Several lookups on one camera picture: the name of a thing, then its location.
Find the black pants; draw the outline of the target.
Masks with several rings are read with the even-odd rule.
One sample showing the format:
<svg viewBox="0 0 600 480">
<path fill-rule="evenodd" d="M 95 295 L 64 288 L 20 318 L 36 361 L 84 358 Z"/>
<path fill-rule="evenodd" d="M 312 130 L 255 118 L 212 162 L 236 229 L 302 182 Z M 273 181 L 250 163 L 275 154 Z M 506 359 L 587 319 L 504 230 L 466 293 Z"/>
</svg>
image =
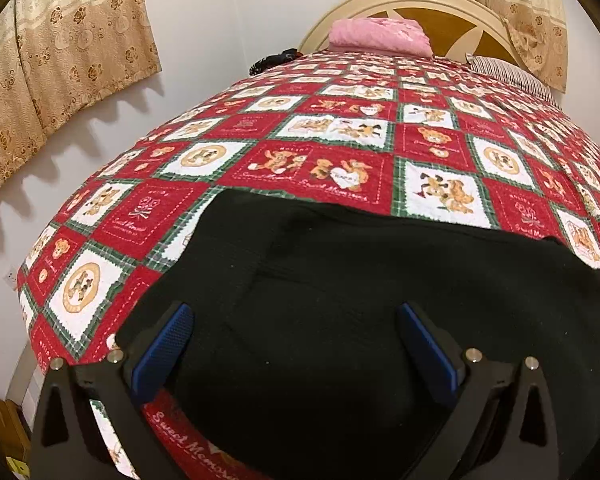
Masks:
<svg viewBox="0 0 600 480">
<path fill-rule="evenodd" d="M 166 388 L 190 423 L 274 479 L 396 479 L 448 410 L 399 324 L 543 367 L 564 479 L 600 479 L 600 269 L 555 237 L 226 190 L 117 332 L 174 301 L 195 328 Z"/>
</svg>

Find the stacked books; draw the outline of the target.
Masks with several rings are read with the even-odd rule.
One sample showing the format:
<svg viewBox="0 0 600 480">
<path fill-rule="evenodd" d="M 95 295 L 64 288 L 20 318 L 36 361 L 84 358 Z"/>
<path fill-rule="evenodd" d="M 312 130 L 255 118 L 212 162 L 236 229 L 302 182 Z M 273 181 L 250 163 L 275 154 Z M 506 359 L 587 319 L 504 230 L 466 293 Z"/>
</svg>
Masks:
<svg viewBox="0 0 600 480">
<path fill-rule="evenodd" d="M 9 466 L 10 471 L 16 476 L 17 479 L 30 479 L 30 469 L 25 462 L 23 462 L 22 460 L 17 460 L 16 458 L 10 456 L 6 456 L 5 460 L 7 465 Z"/>
</svg>

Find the wooden bedside furniture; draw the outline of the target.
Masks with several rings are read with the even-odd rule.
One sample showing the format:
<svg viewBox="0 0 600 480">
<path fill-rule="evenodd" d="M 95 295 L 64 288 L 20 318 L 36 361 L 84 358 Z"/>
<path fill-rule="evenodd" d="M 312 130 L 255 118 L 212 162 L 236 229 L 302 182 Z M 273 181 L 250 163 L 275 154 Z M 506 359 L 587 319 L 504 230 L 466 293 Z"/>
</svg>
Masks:
<svg viewBox="0 0 600 480">
<path fill-rule="evenodd" d="M 31 433 L 21 408 L 11 400 L 0 399 L 0 448 L 7 457 L 27 463 Z"/>
</svg>

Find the red patchwork bear bedspread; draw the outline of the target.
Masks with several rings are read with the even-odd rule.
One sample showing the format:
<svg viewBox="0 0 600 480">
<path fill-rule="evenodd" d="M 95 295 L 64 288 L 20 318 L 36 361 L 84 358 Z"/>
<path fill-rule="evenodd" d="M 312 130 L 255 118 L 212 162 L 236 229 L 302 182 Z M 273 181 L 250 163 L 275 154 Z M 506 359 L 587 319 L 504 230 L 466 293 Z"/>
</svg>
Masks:
<svg viewBox="0 0 600 480">
<path fill-rule="evenodd" d="M 64 203 L 18 276 L 45 373 L 124 348 L 118 330 L 226 190 L 555 237 L 600 269 L 600 149 L 559 108 L 444 58 L 317 52 L 152 130 Z M 274 479 L 178 407 L 166 382 L 186 347 L 142 406 L 183 479 Z M 122 479 L 141 479 L 91 408 Z"/>
</svg>

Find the striped pillow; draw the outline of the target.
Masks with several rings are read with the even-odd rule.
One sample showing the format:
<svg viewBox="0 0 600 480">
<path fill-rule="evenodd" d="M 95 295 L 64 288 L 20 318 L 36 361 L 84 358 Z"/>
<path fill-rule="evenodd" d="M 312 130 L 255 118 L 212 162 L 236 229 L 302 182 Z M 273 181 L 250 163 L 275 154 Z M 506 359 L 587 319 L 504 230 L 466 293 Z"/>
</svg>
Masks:
<svg viewBox="0 0 600 480">
<path fill-rule="evenodd" d="M 550 104 L 557 104 L 553 93 L 546 84 L 514 64 L 499 58 L 489 58 L 488 56 L 471 55 L 469 53 L 465 55 L 465 58 L 474 72 L 497 79 L 503 84 L 511 84 Z"/>
</svg>

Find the cream wooden headboard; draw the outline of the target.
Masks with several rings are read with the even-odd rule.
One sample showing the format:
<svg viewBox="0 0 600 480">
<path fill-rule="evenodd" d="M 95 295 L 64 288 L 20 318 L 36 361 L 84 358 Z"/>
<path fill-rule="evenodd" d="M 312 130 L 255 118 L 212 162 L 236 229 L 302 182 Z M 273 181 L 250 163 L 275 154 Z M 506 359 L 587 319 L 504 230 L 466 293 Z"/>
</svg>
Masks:
<svg viewBox="0 0 600 480">
<path fill-rule="evenodd" d="M 463 63 L 472 54 L 524 65 L 498 14 L 475 0 L 346 0 L 313 26 L 299 50 L 309 53 L 325 49 L 334 21 L 363 16 L 418 21 L 434 54 L 442 58 Z"/>
</svg>

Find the pink folded blanket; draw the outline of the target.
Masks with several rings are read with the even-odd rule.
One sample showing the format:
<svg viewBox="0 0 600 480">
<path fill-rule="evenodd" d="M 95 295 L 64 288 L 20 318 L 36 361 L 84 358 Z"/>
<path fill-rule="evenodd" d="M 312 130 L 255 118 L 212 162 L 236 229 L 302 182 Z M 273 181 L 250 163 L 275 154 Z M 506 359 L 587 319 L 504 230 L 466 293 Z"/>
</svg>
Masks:
<svg viewBox="0 0 600 480">
<path fill-rule="evenodd" d="M 329 29 L 330 50 L 355 50 L 385 55 L 412 54 L 432 58 L 429 37 L 418 21 L 405 18 L 343 18 Z"/>
</svg>

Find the black red item beside bed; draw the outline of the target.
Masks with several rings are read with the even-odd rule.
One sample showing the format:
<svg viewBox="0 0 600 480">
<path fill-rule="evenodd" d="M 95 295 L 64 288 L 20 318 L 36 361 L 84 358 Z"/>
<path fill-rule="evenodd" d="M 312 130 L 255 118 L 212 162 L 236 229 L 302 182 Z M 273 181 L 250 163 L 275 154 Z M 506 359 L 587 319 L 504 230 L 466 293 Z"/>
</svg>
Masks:
<svg viewBox="0 0 600 480">
<path fill-rule="evenodd" d="M 283 52 L 272 54 L 261 58 L 259 61 L 250 66 L 248 74 L 257 76 L 279 65 L 287 64 L 298 60 L 302 57 L 302 53 L 295 48 L 283 50 Z"/>
</svg>

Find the white wall socket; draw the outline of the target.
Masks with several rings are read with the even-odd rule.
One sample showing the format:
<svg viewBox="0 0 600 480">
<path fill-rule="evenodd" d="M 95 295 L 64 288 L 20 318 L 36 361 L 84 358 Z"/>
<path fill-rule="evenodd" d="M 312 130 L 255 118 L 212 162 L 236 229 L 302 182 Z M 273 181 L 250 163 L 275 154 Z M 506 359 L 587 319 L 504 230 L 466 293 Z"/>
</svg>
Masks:
<svg viewBox="0 0 600 480">
<path fill-rule="evenodd" d="M 9 269 L 3 276 L 3 280 L 11 290 L 17 289 L 17 271 Z"/>
</svg>

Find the beige curtain on left wall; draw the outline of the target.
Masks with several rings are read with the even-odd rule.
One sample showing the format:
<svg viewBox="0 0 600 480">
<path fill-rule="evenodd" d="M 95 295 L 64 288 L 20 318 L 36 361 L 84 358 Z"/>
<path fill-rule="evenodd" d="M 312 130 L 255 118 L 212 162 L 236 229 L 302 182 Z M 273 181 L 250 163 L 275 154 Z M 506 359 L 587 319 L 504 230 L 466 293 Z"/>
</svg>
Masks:
<svg viewBox="0 0 600 480">
<path fill-rule="evenodd" d="M 0 188 L 79 110 L 160 70 L 145 0 L 10 0 L 0 14 Z"/>
</svg>

